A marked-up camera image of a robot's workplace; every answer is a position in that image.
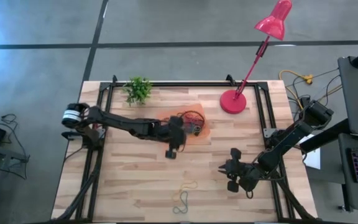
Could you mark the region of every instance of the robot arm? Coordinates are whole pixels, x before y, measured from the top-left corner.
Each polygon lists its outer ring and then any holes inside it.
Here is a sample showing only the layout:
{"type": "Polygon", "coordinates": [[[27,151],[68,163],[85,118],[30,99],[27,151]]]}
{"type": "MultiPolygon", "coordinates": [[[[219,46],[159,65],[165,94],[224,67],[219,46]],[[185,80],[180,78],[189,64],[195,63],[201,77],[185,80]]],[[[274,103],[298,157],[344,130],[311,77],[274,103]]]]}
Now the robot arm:
{"type": "Polygon", "coordinates": [[[169,150],[165,157],[176,158],[175,152],[186,141],[186,135],[182,129],[183,120],[177,116],[171,116],[166,124],[157,119],[137,118],[129,119],[112,113],[102,111],[97,106],[85,103],[71,103],[63,115],[62,124],[67,128],[76,129],[82,135],[85,142],[90,141],[98,145],[99,132],[90,128],[90,124],[101,124],[128,131],[139,139],[169,143],[169,150]]]}
{"type": "Polygon", "coordinates": [[[251,163],[240,162],[241,151],[232,148],[232,159],[227,160],[224,165],[219,167],[223,169],[220,172],[226,174],[230,179],[227,183],[227,189],[231,192],[238,192],[239,187],[241,187],[246,192],[251,192],[260,180],[276,181],[300,214],[300,217],[314,219],[292,194],[283,177],[278,174],[277,167],[282,156],[294,147],[299,140],[308,136],[314,130],[326,127],[333,113],[332,110],[313,100],[302,110],[299,120],[286,130],[276,130],[265,139],[266,150],[251,163]]]}

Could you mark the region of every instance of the wooden tabletop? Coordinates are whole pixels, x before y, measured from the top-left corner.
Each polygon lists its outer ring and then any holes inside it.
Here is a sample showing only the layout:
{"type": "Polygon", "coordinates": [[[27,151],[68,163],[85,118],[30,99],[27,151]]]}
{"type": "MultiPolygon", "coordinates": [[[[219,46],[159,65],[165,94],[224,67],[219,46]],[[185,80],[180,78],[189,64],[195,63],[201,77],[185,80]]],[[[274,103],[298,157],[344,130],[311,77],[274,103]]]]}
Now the wooden tabletop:
{"type": "MultiPolygon", "coordinates": [[[[292,124],[292,115],[284,83],[267,81],[278,128],[292,124]]],[[[80,102],[96,104],[100,82],[84,82],[80,102]]],[[[210,134],[199,142],[187,144],[175,160],[165,158],[165,146],[144,141],[125,131],[109,128],[106,133],[103,163],[100,173],[94,222],[272,222],[277,220],[272,187],[260,181],[254,198],[245,192],[226,190],[228,179],[218,172],[218,166],[230,159],[230,148],[242,151],[242,162],[251,162],[264,150],[259,114],[253,88],[245,88],[246,109],[240,114],[227,114],[219,105],[221,94],[229,87],[154,87],[144,106],[126,102],[120,88],[115,88],[111,113],[129,118],[156,118],[161,111],[178,106],[201,104],[210,134]],[[188,212],[175,214],[182,184],[192,183],[188,191],[188,212]]],[[[268,121],[264,95],[266,120],[268,121]]],[[[80,141],[69,144],[67,154],[80,148],[80,141]]],[[[83,175],[86,150],[70,157],[63,166],[52,218],[63,213],[78,193],[83,175]]],[[[284,156],[290,188],[296,198],[317,217],[301,152],[290,150],[284,156]]],[[[282,192],[284,214],[287,209],[282,192]]]]}

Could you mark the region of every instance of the green plant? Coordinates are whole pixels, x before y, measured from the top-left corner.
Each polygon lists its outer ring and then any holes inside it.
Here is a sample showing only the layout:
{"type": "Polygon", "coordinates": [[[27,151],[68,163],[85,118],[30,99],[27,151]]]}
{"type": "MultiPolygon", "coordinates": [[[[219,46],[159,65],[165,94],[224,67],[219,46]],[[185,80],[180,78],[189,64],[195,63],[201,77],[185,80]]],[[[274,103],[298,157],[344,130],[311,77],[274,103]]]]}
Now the green plant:
{"type": "Polygon", "coordinates": [[[129,106],[132,103],[144,105],[146,98],[150,98],[152,84],[148,79],[142,77],[131,78],[129,82],[124,85],[124,92],[128,94],[127,103],[129,106]]]}

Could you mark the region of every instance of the black desk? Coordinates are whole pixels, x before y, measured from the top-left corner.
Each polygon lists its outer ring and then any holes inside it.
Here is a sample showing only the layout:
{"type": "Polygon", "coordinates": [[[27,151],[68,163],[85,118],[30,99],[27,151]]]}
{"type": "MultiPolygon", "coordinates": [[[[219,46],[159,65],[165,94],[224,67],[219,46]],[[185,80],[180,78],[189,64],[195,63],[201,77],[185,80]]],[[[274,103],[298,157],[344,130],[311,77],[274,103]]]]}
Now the black desk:
{"type": "Polygon", "coordinates": [[[339,58],[338,66],[347,118],[302,143],[301,147],[306,152],[336,140],[340,133],[358,135],[358,68],[350,64],[349,58],[339,58]]]}
{"type": "Polygon", "coordinates": [[[347,207],[346,210],[351,210],[351,208],[358,209],[358,183],[354,182],[353,171],[347,161],[349,155],[346,153],[348,148],[358,147],[358,137],[349,134],[340,134],[338,136],[338,143],[345,178],[345,184],[342,184],[345,207],[347,207]]]}
{"type": "MultiPolygon", "coordinates": [[[[358,68],[354,68],[350,64],[349,58],[339,58],[338,66],[342,80],[347,118],[305,141],[300,146],[304,151],[309,152],[329,142],[338,140],[337,145],[339,145],[340,160],[337,149],[321,149],[322,165],[327,160],[332,159],[333,162],[329,164],[327,172],[323,170],[313,170],[312,172],[333,173],[335,177],[334,182],[342,185],[345,209],[351,211],[352,208],[358,209],[358,183],[354,182],[351,168],[347,162],[346,149],[348,147],[358,147],[358,137],[356,137],[358,136],[358,68]]],[[[329,174],[324,175],[324,179],[327,179],[329,176],[329,174]]]]}

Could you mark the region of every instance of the red desk lamp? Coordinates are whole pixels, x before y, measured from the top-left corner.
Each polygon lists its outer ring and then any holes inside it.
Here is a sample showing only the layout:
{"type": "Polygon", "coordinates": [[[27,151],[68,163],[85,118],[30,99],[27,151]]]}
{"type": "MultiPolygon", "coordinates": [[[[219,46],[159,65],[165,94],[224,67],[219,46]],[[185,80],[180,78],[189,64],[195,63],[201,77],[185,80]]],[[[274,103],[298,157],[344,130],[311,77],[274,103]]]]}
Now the red desk lamp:
{"type": "Polygon", "coordinates": [[[274,7],[270,16],[262,19],[254,27],[257,30],[260,30],[267,34],[266,40],[262,41],[259,46],[258,51],[256,52],[256,58],[254,64],[252,64],[246,78],[243,80],[241,86],[237,90],[228,90],[225,91],[221,96],[221,107],[224,111],[230,114],[238,114],[246,108],[247,100],[246,97],[242,94],[244,87],[247,83],[247,79],[254,69],[256,63],[258,63],[259,58],[261,58],[267,48],[268,41],[270,36],[283,40],[284,39],[284,20],[287,17],[292,7],[291,0],[279,0],[274,7]]]}

